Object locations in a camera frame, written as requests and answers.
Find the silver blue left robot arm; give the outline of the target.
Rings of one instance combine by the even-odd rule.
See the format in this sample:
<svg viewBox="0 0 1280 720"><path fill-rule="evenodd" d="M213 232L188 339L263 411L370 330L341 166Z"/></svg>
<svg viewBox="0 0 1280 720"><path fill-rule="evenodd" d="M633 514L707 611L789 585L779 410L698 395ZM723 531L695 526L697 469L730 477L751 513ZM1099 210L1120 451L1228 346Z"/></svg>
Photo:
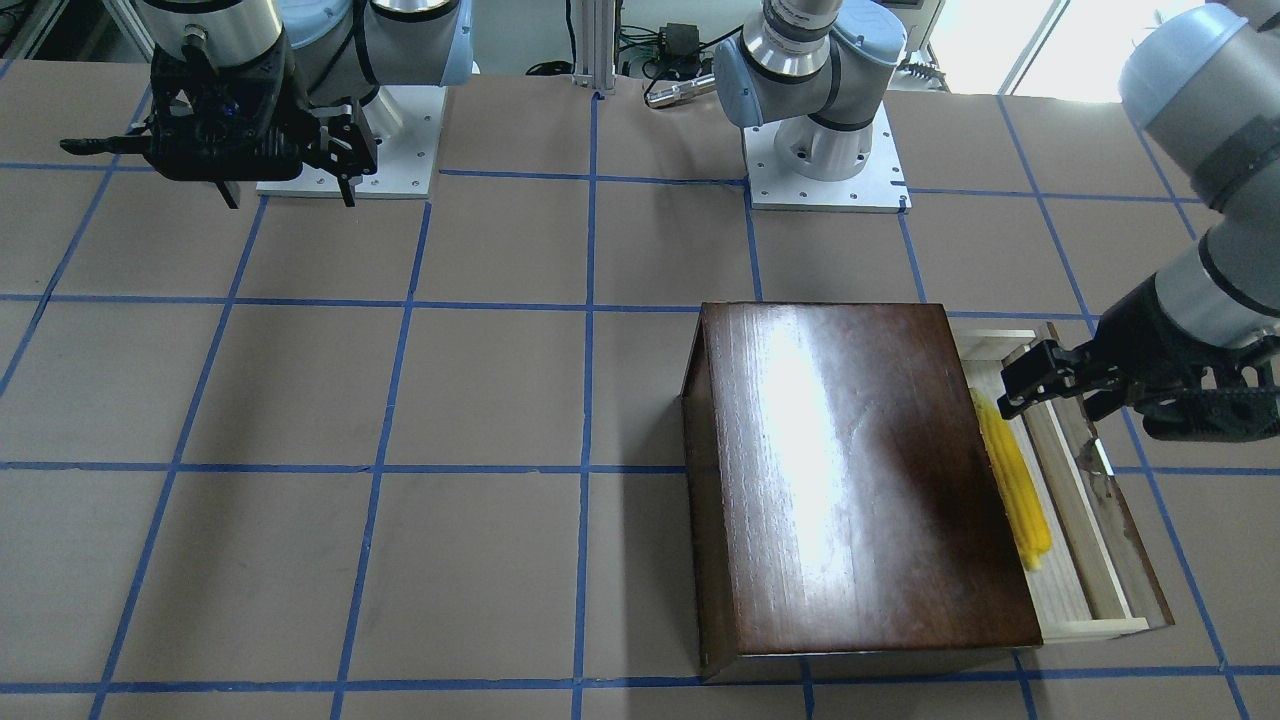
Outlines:
<svg viewBox="0 0 1280 720"><path fill-rule="evenodd" d="M1030 346L1002 370L1002 416L1083 397L1132 407L1161 441L1277 436L1279 41L1275 1L1210 1L1161 24L1123 68L1132 122L1221 217L1075 348Z"/></svg>

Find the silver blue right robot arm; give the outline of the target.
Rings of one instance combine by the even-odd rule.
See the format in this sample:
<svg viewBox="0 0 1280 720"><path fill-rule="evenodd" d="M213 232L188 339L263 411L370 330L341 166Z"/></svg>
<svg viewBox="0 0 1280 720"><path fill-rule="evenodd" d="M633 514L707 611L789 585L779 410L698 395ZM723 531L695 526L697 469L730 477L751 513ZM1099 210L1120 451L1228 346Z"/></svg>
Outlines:
<svg viewBox="0 0 1280 720"><path fill-rule="evenodd" d="M77 156L275 196L426 199L445 94L474 72L468 1L137 1L151 106Z"/></svg>

